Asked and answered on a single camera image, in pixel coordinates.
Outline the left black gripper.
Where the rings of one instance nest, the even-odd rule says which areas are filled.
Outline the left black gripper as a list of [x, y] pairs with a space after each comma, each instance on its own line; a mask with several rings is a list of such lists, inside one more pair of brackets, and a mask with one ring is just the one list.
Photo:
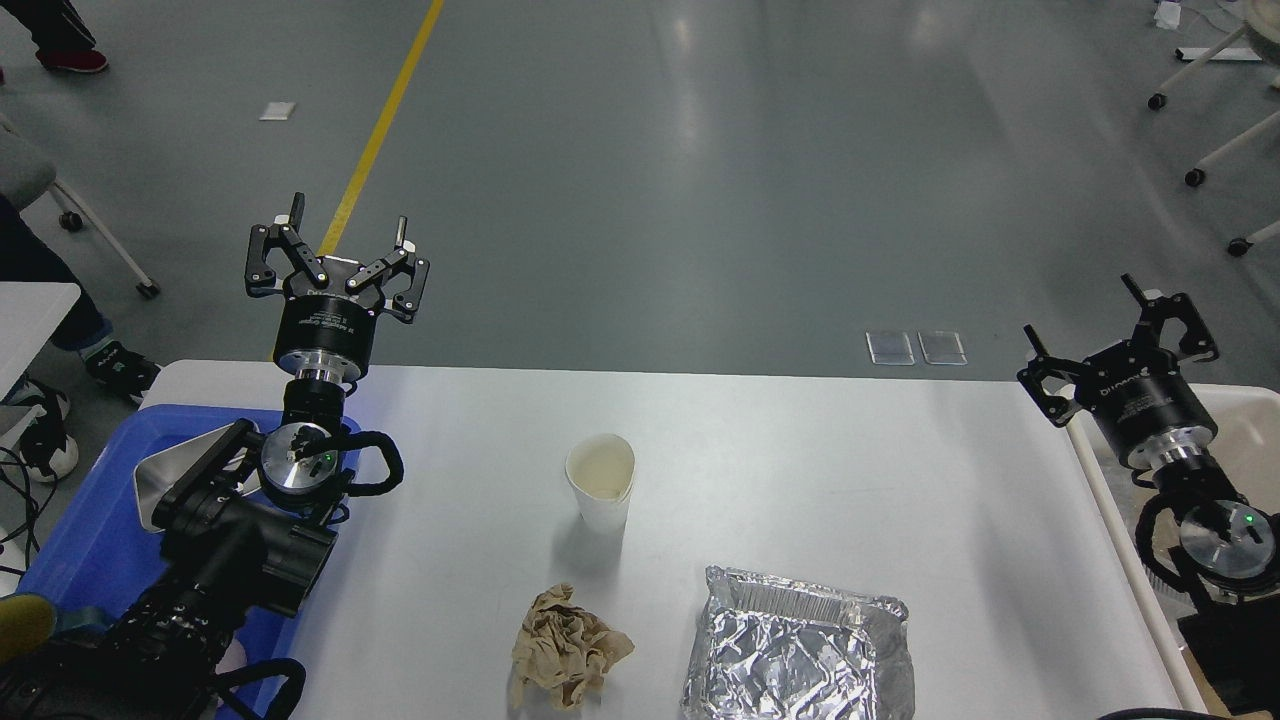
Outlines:
[[305, 204], [305, 193], [294, 192], [288, 213], [251, 227], [244, 291], [253, 299], [285, 296], [271, 351], [282, 370], [296, 374], [305, 359], [325, 354], [340, 383], [356, 382], [369, 372], [376, 316], [415, 322], [430, 261], [407, 238], [407, 217], [397, 219], [393, 249], [383, 258], [365, 265], [321, 260], [300, 233]]

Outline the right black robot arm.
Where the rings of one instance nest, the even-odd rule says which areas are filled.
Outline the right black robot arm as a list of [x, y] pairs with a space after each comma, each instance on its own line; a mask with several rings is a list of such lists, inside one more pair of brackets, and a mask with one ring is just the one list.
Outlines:
[[1146, 573], [1193, 607], [1179, 632], [1234, 714], [1277, 714], [1277, 515], [1252, 503], [1211, 454], [1219, 425], [1181, 361], [1219, 347], [1187, 293], [1123, 275], [1140, 314], [1125, 340], [1055, 357], [1036, 329], [1018, 382], [1059, 428], [1087, 413], [1132, 483], [1151, 489], [1134, 529]]

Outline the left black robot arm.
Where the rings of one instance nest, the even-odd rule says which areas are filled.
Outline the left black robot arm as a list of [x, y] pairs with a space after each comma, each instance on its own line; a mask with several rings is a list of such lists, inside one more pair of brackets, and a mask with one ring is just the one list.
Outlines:
[[288, 719], [305, 666], [265, 659], [219, 662], [252, 609], [294, 618], [334, 550], [346, 501], [392, 492], [404, 479], [393, 438], [355, 430], [346, 400], [369, 373], [378, 318], [410, 324], [429, 261], [406, 237], [370, 263], [319, 255], [301, 237], [305, 195], [255, 225], [244, 264], [252, 297], [284, 299], [273, 350], [291, 375], [276, 428], [238, 419], [145, 516], [163, 533], [166, 570], [104, 632], [63, 632], [3, 666], [5, 719], [201, 719], [216, 702], [255, 717], [239, 691], [279, 687], [266, 719]]

